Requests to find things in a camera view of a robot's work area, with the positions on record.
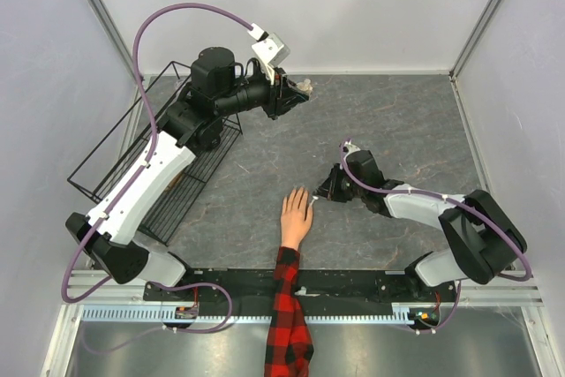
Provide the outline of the nail polish bottle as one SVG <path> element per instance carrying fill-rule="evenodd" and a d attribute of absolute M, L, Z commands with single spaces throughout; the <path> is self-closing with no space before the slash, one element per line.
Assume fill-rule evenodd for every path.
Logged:
<path fill-rule="evenodd" d="M 313 84 L 309 79 L 304 79 L 296 84 L 296 87 L 302 92 L 311 95 L 313 92 Z"/>

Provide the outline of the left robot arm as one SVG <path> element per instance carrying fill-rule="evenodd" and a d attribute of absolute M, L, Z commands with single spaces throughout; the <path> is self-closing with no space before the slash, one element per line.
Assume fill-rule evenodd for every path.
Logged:
<path fill-rule="evenodd" d="M 170 183 L 220 144 L 228 117 L 261 108 L 276 119 L 308 101 L 282 68 L 266 74 L 257 58 L 249 63 L 252 74 L 237 75 L 240 64 L 229 49 L 202 50 L 189 81 L 157 121 L 156 136 L 132 166 L 96 207 L 67 218 L 65 227 L 84 253 L 116 283 L 142 278 L 162 284 L 175 300 L 191 296 L 194 281 L 186 266 L 166 248 L 149 246 L 138 228 Z"/>

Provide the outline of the white nail polish cap brush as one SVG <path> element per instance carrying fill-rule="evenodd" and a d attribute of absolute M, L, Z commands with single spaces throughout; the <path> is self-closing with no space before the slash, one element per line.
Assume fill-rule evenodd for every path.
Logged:
<path fill-rule="evenodd" d="M 314 203 L 316 200 L 318 200 L 318 199 L 319 199 L 318 196 L 313 195 L 312 198 L 311 198 L 311 200 L 309 201 L 308 206 L 309 206 L 309 207 L 312 207 L 312 206 L 313 206 L 313 203 Z"/>

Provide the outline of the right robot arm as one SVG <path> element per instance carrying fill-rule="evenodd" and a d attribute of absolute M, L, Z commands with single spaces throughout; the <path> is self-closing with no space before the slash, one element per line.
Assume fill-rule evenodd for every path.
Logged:
<path fill-rule="evenodd" d="M 505 270 L 516 260 L 524 275 L 514 279 L 532 277 L 524 237 L 489 192 L 449 195 L 418 189 L 384 177 L 370 151 L 345 144 L 340 162 L 314 194 L 341 203 L 359 199 L 375 214 L 443 232 L 448 248 L 428 253 L 408 268 L 403 286 L 414 300 L 425 300 L 436 286 L 455 280 L 487 284 L 495 277 L 510 279 Z"/>

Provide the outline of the mannequin hand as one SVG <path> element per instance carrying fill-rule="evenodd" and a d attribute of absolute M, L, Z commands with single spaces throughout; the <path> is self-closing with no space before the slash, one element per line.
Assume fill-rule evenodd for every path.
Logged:
<path fill-rule="evenodd" d="M 283 199 L 280 224 L 281 247 L 297 251 L 313 224 L 313 206 L 304 187 L 293 189 Z"/>

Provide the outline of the red plaid sleeve forearm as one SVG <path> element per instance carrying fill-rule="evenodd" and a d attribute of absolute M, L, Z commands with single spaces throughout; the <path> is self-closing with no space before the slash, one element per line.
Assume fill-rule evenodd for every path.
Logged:
<path fill-rule="evenodd" d="M 300 254 L 280 247 L 275 271 L 273 303 L 264 361 L 264 376 L 308 376 L 314 354 L 313 340 L 297 288 Z"/>

